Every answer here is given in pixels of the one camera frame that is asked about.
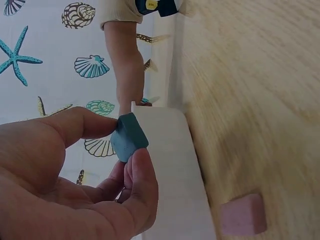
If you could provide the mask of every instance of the yellow patch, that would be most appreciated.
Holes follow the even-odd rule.
[[[158,2],[155,0],[146,0],[145,8],[148,10],[155,10],[158,7]]]

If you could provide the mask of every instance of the seashell print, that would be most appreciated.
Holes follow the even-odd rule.
[[[110,157],[116,154],[107,136],[99,139],[85,139],[84,146],[90,155],[97,158]]]
[[[26,0],[6,0],[3,15],[11,16],[16,14],[25,3]]]
[[[93,100],[88,102],[85,108],[89,109],[95,114],[99,114],[105,117],[115,109],[115,105],[103,100]]]
[[[105,59],[99,55],[78,57],[74,62],[74,69],[83,78],[97,78],[110,70],[110,68],[104,64],[103,60]]]
[[[81,29],[89,25],[96,15],[96,9],[83,2],[70,3],[61,16],[66,28]]]

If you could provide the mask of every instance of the pink block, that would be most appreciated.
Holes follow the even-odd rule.
[[[257,193],[222,204],[220,219],[224,235],[253,236],[267,230],[264,201]]]

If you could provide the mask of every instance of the child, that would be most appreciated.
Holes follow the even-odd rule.
[[[144,60],[137,47],[137,23],[158,11],[161,17],[178,12],[175,0],[98,0],[97,13],[104,30],[115,77],[119,116],[131,112],[131,102],[142,103],[145,85]]]

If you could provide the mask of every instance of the teal foam block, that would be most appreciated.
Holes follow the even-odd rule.
[[[123,163],[127,163],[136,150],[149,145],[144,131],[132,112],[119,116],[110,142],[119,160]]]

